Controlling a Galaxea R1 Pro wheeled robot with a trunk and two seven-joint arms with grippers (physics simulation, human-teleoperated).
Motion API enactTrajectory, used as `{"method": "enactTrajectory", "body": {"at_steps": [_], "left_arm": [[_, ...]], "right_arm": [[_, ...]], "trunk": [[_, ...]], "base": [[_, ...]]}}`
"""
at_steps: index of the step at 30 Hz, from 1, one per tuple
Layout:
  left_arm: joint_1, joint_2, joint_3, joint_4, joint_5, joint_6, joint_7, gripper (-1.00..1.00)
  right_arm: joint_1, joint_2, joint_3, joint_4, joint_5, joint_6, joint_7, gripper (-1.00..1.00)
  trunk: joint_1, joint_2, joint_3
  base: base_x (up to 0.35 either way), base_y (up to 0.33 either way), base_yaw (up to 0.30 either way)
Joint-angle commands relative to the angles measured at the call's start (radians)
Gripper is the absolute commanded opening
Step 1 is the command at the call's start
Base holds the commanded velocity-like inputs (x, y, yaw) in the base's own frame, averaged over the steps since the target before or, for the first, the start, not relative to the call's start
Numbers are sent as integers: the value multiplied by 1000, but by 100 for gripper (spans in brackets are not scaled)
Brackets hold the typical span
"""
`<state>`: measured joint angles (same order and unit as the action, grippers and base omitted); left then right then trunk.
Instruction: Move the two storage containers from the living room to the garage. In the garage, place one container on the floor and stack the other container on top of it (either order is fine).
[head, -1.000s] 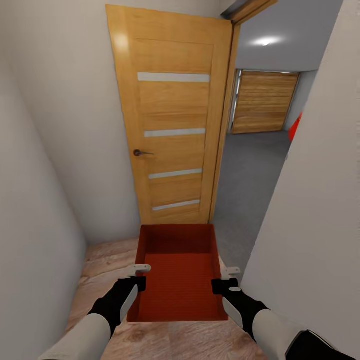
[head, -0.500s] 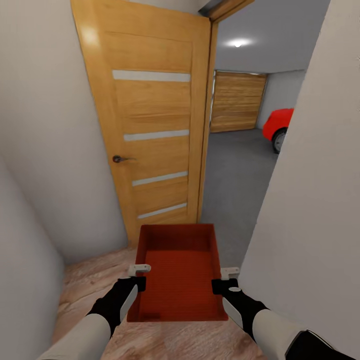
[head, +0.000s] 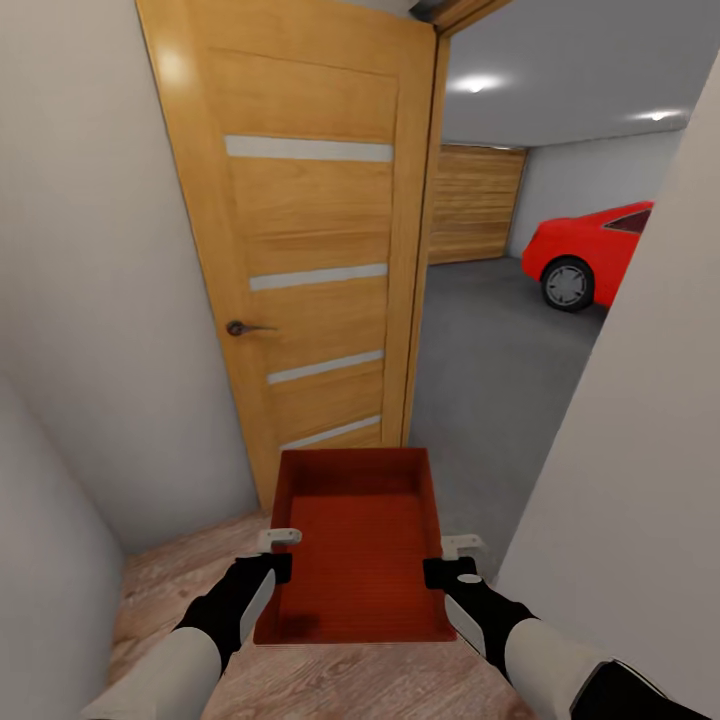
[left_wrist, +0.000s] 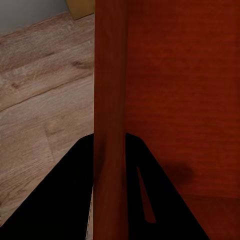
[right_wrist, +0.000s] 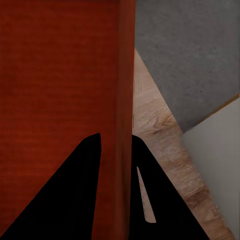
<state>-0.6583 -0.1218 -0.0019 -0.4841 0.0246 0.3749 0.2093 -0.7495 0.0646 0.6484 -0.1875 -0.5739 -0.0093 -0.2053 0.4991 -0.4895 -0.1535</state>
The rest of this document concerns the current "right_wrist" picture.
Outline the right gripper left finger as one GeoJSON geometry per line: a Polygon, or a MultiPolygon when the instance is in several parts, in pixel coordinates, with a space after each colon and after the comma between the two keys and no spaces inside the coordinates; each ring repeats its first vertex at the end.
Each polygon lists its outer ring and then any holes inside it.
{"type": "Polygon", "coordinates": [[[91,240],[101,152],[82,140],[0,240],[91,240]]]}

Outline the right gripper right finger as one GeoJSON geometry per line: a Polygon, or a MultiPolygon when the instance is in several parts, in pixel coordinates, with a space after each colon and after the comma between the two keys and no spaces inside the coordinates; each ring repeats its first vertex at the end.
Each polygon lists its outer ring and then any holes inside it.
{"type": "Polygon", "coordinates": [[[210,240],[145,142],[132,135],[129,240],[210,240]],[[139,168],[156,223],[145,220],[139,168]]]}

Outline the storage box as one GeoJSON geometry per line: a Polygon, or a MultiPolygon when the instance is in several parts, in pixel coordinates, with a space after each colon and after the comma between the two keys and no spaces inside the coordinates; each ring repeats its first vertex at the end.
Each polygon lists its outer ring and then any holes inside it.
{"type": "Polygon", "coordinates": [[[0,238],[100,133],[91,240],[129,240],[136,0],[0,0],[0,238]]]}

